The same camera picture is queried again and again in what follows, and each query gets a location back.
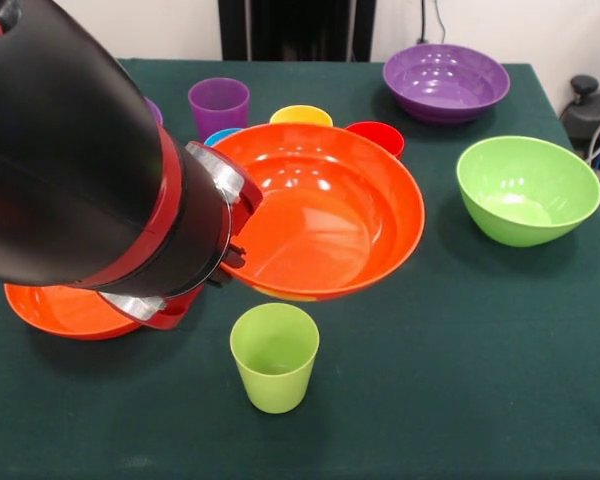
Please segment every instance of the purple cup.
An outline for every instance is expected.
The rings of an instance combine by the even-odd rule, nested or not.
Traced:
[[[402,50],[387,61],[383,75],[405,112],[433,124],[474,120],[510,87],[502,65],[457,45],[421,44]]]
[[[249,88],[233,78],[208,78],[191,87],[189,104],[198,138],[205,140],[227,128],[246,128],[249,97]]]
[[[158,124],[162,125],[162,112],[160,111],[158,106],[155,103],[153,103],[148,97],[144,97],[144,100],[145,102],[147,102],[147,105],[149,105],[149,110],[151,110],[151,115],[153,115],[155,121]]]

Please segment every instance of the red cup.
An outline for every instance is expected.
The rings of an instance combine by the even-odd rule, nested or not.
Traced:
[[[349,125],[345,130],[380,145],[398,160],[404,150],[404,137],[398,130],[386,123],[358,122]]]

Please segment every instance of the purple bowl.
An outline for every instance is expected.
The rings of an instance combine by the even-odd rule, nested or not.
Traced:
[[[476,119],[502,100],[511,85],[502,65],[457,45],[416,45],[384,65],[384,81],[412,117],[458,124]]]

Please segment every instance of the orange plate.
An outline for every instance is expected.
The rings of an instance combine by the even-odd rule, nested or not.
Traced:
[[[95,292],[69,287],[5,285],[7,301],[29,325],[61,337],[105,340],[141,325],[118,313]]]
[[[286,300],[325,300],[372,285],[418,244],[424,202],[409,171],[369,140],[339,128],[269,124],[214,146],[244,167],[264,200],[227,270]]]

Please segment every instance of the plastic cup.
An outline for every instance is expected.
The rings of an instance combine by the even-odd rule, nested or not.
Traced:
[[[391,125],[382,122],[358,122],[349,125],[345,130],[380,145],[397,159],[402,156],[404,137]]]
[[[259,305],[236,321],[229,343],[256,408],[285,413],[300,404],[320,344],[318,327],[307,313],[285,303]]]
[[[189,90],[189,104],[200,139],[227,128],[246,128],[249,88],[233,78],[208,78]]]
[[[208,147],[213,147],[220,140],[227,138],[229,135],[233,135],[236,132],[243,130],[242,128],[225,128],[224,130],[220,130],[219,132],[214,133],[209,138],[204,141],[204,144]]]
[[[145,100],[145,102],[147,102],[147,105],[149,106],[149,110],[151,110],[151,114],[153,115],[153,118],[155,119],[155,121],[159,125],[162,125],[162,122],[163,122],[162,112],[160,111],[158,106],[155,103],[153,103],[153,101],[148,97],[144,97],[144,100]]]
[[[271,116],[269,123],[312,123],[333,127],[331,116],[311,105],[290,105],[281,108]]]

